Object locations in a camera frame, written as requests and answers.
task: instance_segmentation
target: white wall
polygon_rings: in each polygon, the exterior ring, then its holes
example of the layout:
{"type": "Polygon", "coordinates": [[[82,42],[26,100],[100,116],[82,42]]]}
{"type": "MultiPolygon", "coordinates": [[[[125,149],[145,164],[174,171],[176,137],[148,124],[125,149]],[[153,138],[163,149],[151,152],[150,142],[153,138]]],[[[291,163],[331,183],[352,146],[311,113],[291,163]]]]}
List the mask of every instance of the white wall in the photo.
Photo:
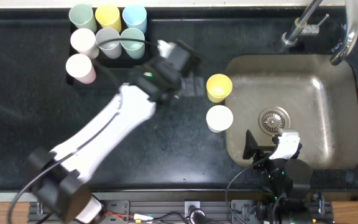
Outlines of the white wall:
{"type": "MultiPolygon", "coordinates": [[[[88,3],[94,7],[113,3],[119,7],[142,4],[149,7],[200,6],[306,6],[311,0],[0,0],[1,7],[72,7],[88,3]]],[[[324,0],[322,6],[343,6],[344,0],[324,0]]]]}

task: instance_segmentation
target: white cup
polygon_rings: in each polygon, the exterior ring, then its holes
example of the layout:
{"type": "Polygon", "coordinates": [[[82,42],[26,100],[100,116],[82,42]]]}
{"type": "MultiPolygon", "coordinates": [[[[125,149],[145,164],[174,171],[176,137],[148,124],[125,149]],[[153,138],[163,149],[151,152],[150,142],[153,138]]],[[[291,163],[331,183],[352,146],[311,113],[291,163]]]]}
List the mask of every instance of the white cup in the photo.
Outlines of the white cup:
{"type": "Polygon", "coordinates": [[[68,17],[77,28],[87,28],[92,30],[92,32],[96,32],[96,21],[91,6],[78,4],[70,9],[68,17]]]}
{"type": "Polygon", "coordinates": [[[90,29],[81,28],[74,31],[71,35],[70,43],[78,53],[85,54],[90,59],[94,59],[99,55],[96,37],[90,29]]]}
{"type": "MultiPolygon", "coordinates": [[[[121,38],[144,40],[144,34],[139,29],[128,28],[121,33],[121,38]]],[[[144,43],[142,42],[122,40],[121,45],[131,58],[141,58],[144,54],[144,43]]]]}
{"type": "Polygon", "coordinates": [[[122,47],[119,40],[119,33],[113,28],[103,28],[96,34],[96,44],[109,58],[118,58],[122,53],[122,47]]]}
{"type": "Polygon", "coordinates": [[[74,54],[66,62],[66,71],[78,81],[89,84],[96,78],[91,59],[84,54],[74,54]]]}
{"type": "Polygon", "coordinates": [[[122,18],[128,28],[140,29],[143,33],[147,30],[147,12],[143,6],[127,6],[122,12],[122,18]]]}
{"type": "Polygon", "coordinates": [[[230,128],[233,123],[233,113],[225,106],[216,105],[206,113],[206,122],[212,132],[220,133],[230,128]]]}

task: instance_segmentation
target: plastic cup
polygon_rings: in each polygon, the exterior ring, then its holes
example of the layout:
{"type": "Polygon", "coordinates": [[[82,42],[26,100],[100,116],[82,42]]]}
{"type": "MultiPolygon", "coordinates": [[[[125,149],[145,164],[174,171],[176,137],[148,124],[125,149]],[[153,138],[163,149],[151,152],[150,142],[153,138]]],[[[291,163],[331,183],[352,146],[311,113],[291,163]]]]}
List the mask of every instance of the plastic cup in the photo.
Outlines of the plastic cup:
{"type": "Polygon", "coordinates": [[[140,29],[143,33],[147,30],[147,12],[143,6],[127,6],[122,12],[122,18],[128,28],[140,29]]]}
{"type": "Polygon", "coordinates": [[[233,89],[233,84],[229,77],[223,74],[211,76],[206,82],[206,90],[209,100],[214,103],[222,102],[233,89]]]}
{"type": "Polygon", "coordinates": [[[89,84],[96,78],[91,59],[84,54],[74,54],[66,62],[66,71],[78,81],[89,84]]]}
{"type": "Polygon", "coordinates": [[[220,133],[230,128],[233,123],[233,113],[225,106],[216,105],[206,113],[206,122],[212,132],[220,133]]]}
{"type": "MultiPolygon", "coordinates": [[[[144,34],[140,29],[128,28],[122,32],[121,38],[144,40],[144,34]]],[[[144,43],[142,42],[122,40],[121,45],[131,58],[141,58],[144,54],[144,43]]]]}
{"type": "Polygon", "coordinates": [[[71,35],[70,43],[78,53],[85,54],[90,59],[94,59],[99,55],[96,37],[89,29],[80,28],[74,31],[71,35]]]}
{"type": "Polygon", "coordinates": [[[103,5],[95,12],[96,20],[103,28],[113,28],[121,32],[121,18],[117,6],[113,4],[103,5]]]}
{"type": "Polygon", "coordinates": [[[118,39],[119,33],[113,28],[103,28],[96,34],[96,44],[109,58],[118,58],[122,53],[122,47],[118,39]]]}
{"type": "Polygon", "coordinates": [[[78,4],[70,9],[68,17],[77,28],[87,28],[92,30],[92,32],[96,32],[96,21],[91,6],[78,4]]]}

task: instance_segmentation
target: sink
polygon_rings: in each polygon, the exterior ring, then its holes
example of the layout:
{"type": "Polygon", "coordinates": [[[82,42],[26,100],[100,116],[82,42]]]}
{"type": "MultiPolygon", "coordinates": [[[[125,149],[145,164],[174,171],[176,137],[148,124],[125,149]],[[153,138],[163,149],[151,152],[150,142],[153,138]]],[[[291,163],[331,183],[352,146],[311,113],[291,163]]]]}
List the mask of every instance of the sink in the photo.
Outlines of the sink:
{"type": "Polygon", "coordinates": [[[299,159],[315,169],[358,165],[358,98],[347,62],[333,66],[329,55],[243,55],[230,61],[225,74],[233,91],[225,105],[234,122],[226,131],[232,159],[242,155],[249,129],[260,146],[273,146],[280,128],[299,132],[299,159]]]}

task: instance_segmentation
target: black countertop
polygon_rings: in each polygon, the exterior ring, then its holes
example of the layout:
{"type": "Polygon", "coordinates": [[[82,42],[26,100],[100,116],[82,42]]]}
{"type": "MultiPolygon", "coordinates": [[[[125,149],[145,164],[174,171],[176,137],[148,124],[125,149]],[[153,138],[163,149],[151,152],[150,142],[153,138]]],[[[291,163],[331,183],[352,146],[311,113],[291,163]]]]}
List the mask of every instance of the black countertop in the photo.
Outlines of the black countertop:
{"type": "MultiPolygon", "coordinates": [[[[195,75],[204,82],[223,73],[244,54],[330,54],[342,37],[344,8],[322,8],[312,22],[330,13],[316,37],[283,48],[281,35],[303,9],[149,9],[150,39],[181,39],[204,56],[195,75]]],[[[68,139],[113,97],[104,90],[80,90],[65,82],[70,46],[68,9],[0,10],[0,191],[26,182],[26,159],[37,147],[68,139]]],[[[358,87],[358,43],[349,56],[358,87]]],[[[214,104],[205,94],[183,96],[161,107],[113,150],[91,187],[115,190],[222,190],[242,167],[226,151],[224,133],[205,121],[214,104]]],[[[260,191],[267,179],[252,170],[234,189],[260,191]]],[[[355,169],[316,170],[312,189],[358,190],[355,169]]]]}

